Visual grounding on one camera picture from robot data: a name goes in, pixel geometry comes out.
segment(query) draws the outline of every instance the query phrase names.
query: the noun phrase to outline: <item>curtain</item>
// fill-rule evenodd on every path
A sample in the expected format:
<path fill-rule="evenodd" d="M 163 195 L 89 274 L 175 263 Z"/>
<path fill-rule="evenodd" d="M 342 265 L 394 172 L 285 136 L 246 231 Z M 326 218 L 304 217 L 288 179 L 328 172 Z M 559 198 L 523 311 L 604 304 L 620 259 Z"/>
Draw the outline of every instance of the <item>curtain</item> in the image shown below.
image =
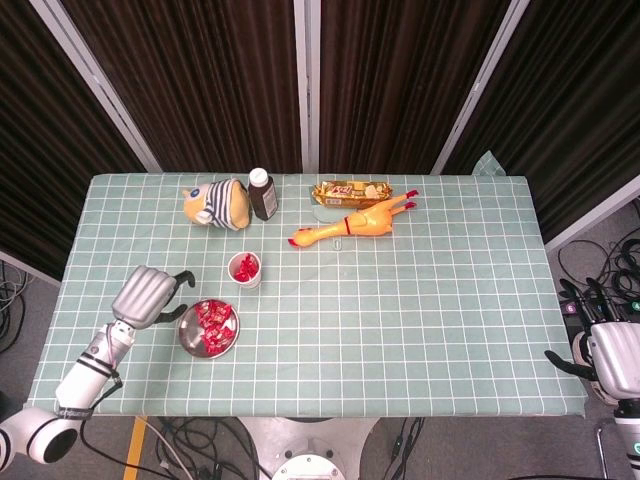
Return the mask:
<path fill-rule="evenodd" d="M 491 150 L 545 241 L 640 174 L 640 3 L 531 2 L 444 173 Z"/>
<path fill-rule="evenodd" d="M 507 7 L 324 0 L 320 171 L 428 173 Z"/>
<path fill-rule="evenodd" d="M 60 279 L 91 178 L 143 169 L 29 2 L 0 30 L 0 250 Z"/>
<path fill-rule="evenodd" d="M 291 0 L 63 0 L 166 171 L 302 169 Z"/>

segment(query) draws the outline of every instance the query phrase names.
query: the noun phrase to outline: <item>yellow rubber chicken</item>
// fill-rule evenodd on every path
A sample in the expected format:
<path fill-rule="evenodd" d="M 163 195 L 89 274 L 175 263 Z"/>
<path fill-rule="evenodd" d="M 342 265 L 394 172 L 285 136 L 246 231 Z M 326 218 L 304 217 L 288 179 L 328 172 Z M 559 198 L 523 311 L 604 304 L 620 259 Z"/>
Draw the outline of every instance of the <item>yellow rubber chicken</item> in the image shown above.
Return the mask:
<path fill-rule="evenodd" d="M 301 228 L 289 239 L 294 247 L 308 247 L 322 238 L 341 235 L 384 235 L 393 231 L 392 219 L 397 213 L 404 212 L 416 206 L 414 202 L 407 202 L 401 207 L 393 208 L 407 198 L 418 195 L 417 190 L 411 190 L 405 195 L 393 197 L 365 210 L 358 210 L 344 217 L 344 220 L 320 228 Z"/>

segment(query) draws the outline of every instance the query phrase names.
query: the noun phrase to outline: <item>green checkered tablecloth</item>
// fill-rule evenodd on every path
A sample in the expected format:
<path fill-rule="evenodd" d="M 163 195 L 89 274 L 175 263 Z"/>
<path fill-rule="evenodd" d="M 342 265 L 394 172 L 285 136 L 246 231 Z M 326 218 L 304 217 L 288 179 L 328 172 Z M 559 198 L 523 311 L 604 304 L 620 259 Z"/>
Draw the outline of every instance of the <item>green checkered tablecloth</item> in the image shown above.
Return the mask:
<path fill-rule="evenodd" d="M 196 359 L 176 325 L 137 333 L 121 363 L 124 388 L 107 414 L 427 416 L 583 414 L 575 378 L 544 357 L 570 358 L 526 180 L 371 176 L 418 208 L 382 237 L 294 249 L 312 215 L 309 186 L 335 176 L 274 175 L 279 209 L 238 232 L 189 223 L 181 190 L 216 174 L 95 177 L 69 256 L 29 403 L 55 389 L 140 264 L 191 270 L 169 307 L 219 298 L 241 321 L 227 355 Z M 246 175 L 240 175 L 246 181 Z M 240 290 L 225 267 L 250 250 L 260 287 Z"/>

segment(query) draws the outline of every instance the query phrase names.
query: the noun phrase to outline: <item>white bottle cap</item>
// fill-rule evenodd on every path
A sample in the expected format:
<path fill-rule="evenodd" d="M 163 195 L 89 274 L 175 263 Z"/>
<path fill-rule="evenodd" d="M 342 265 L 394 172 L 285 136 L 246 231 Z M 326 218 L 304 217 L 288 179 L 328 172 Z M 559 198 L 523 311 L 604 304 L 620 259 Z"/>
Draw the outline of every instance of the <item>white bottle cap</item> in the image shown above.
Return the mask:
<path fill-rule="evenodd" d="M 269 181 L 269 175 L 264 168 L 254 168 L 249 172 L 249 182 L 254 187 L 264 187 Z"/>

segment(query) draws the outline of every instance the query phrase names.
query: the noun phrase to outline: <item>striped plush toy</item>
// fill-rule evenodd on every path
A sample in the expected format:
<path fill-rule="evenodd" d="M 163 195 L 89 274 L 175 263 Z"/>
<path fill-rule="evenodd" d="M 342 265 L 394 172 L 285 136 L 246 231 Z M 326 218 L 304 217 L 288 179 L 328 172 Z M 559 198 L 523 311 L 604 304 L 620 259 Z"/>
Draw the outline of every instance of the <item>striped plush toy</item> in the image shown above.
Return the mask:
<path fill-rule="evenodd" d="M 237 178 L 183 190 L 184 213 L 193 223 L 239 230 L 249 225 L 249 196 Z"/>

